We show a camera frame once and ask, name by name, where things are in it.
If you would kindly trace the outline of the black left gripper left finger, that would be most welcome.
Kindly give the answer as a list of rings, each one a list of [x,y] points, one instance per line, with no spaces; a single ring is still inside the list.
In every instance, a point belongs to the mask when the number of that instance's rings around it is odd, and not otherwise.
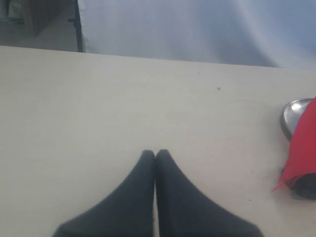
[[[56,237],[152,237],[155,155],[144,150],[124,181],[88,211],[60,225]]]

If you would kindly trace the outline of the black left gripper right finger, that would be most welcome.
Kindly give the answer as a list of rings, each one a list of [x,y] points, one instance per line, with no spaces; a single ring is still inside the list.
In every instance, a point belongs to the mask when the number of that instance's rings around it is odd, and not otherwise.
[[[156,155],[156,198],[162,237],[261,237],[260,229],[222,208],[184,175],[168,150]]]

